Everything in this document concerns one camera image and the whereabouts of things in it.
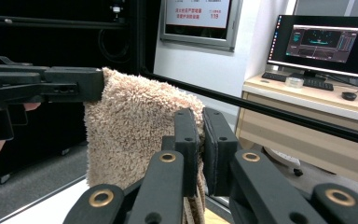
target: monitor screen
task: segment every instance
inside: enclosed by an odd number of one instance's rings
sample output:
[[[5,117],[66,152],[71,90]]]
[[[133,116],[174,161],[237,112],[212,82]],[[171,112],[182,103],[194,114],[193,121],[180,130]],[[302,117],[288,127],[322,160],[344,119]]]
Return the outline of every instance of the monitor screen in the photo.
[[[358,17],[280,15],[268,63],[358,78]]]

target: white wall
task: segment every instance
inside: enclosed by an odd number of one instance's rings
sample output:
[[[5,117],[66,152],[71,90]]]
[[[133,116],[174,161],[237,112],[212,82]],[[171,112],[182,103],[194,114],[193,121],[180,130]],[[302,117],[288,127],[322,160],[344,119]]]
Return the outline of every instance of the white wall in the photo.
[[[234,52],[161,42],[158,36],[154,73],[241,97],[244,80],[264,69],[273,24],[278,14],[285,13],[287,2],[243,0]],[[236,106],[203,96],[199,98],[208,107],[221,111],[234,130],[238,116]]]

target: black rod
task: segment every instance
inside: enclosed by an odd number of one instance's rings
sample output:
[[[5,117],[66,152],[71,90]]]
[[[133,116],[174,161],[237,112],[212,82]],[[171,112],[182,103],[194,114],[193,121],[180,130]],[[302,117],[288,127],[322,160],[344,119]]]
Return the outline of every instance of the black rod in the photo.
[[[196,94],[200,94],[230,105],[236,105],[244,109],[249,109],[254,112],[271,116],[275,119],[282,119],[294,124],[301,125],[322,133],[332,134],[336,137],[344,138],[352,142],[358,143],[358,131],[346,127],[342,127],[333,123],[325,122],[318,119],[308,118],[302,115],[298,115],[289,111],[281,110],[275,107],[261,105],[259,103],[247,101],[240,97],[224,94],[219,91],[212,91],[199,86],[188,84],[182,81],[174,80],[168,77],[156,75],[147,71],[147,68],[143,67],[141,75],[144,77],[156,79],[161,82],[167,82],[179,89],[185,91],[191,91]]]
[[[145,1],[131,1],[131,70],[139,74],[145,56]]]
[[[23,17],[0,16],[0,26],[24,26],[43,28],[74,28],[74,29],[106,29],[117,30],[128,28],[127,23],[101,21],[65,21],[50,19],[35,19]]]

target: wall-mounted screen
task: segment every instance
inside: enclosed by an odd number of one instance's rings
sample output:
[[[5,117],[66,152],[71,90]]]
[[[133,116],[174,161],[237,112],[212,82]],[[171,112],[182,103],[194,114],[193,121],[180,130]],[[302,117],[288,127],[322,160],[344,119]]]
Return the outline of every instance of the wall-mounted screen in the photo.
[[[163,0],[160,39],[233,51],[240,11],[241,0]]]

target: beige towel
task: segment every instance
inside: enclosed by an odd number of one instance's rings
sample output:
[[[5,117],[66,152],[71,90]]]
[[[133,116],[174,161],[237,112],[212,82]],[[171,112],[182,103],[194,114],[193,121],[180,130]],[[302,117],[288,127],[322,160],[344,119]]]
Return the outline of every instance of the beige towel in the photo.
[[[97,103],[85,103],[89,141],[89,186],[115,184],[126,188],[145,175],[148,162],[161,150],[161,137],[174,135],[173,114],[190,107],[201,141],[202,108],[194,95],[144,77],[103,69],[105,87]],[[196,198],[184,198],[184,222],[204,223],[202,161]]]

